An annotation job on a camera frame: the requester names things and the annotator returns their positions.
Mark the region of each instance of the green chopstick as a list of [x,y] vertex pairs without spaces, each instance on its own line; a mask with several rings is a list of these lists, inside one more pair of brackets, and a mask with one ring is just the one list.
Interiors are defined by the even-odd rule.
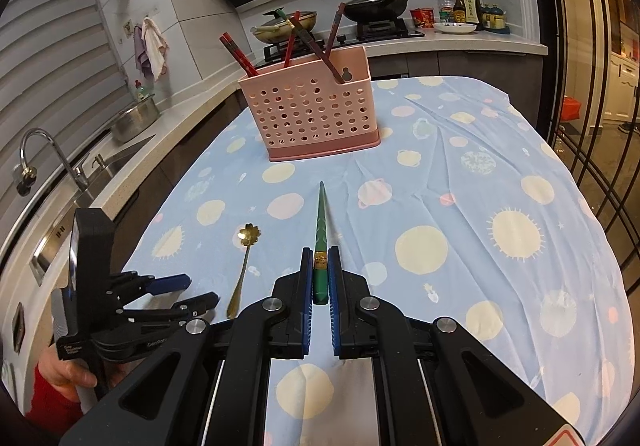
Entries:
[[329,303],[329,276],[326,271],[326,216],[324,212],[324,197],[324,183],[320,182],[313,274],[313,297],[315,305],[326,305]]

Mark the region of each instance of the white cabinet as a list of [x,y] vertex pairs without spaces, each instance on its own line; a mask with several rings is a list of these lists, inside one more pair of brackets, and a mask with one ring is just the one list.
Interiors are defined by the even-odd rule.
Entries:
[[609,64],[604,118],[610,121],[630,121],[636,105],[638,67],[617,54],[611,55]]

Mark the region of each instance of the stainless steel sink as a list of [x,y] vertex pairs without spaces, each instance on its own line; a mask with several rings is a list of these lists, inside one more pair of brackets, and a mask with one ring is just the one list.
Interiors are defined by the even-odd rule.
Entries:
[[89,187],[85,191],[78,191],[74,197],[66,203],[66,206],[56,218],[56,221],[47,229],[45,236],[40,240],[31,258],[31,270],[38,282],[49,269],[51,262],[58,254],[66,235],[71,231],[74,222],[74,214],[78,207],[89,207],[100,192],[111,182],[111,179],[129,162],[152,137],[131,145],[104,160],[104,166],[89,175]]

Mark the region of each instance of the towel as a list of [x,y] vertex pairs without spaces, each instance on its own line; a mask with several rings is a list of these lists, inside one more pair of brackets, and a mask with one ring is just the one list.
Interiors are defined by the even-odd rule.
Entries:
[[146,45],[142,39],[142,27],[140,25],[136,25],[133,28],[133,45],[136,52],[136,68],[145,77],[153,76],[151,61],[149,61],[149,56],[146,55]]
[[146,45],[146,55],[151,63],[154,80],[158,80],[158,77],[166,72],[164,57],[169,45],[162,36],[158,25],[151,18],[145,18],[142,21],[142,39]]

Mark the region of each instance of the red sleeve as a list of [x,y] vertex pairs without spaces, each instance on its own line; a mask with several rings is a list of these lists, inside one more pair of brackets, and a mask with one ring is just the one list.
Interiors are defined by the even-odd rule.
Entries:
[[36,366],[33,399],[26,418],[39,428],[62,437],[81,417],[80,403],[69,401],[60,394]]

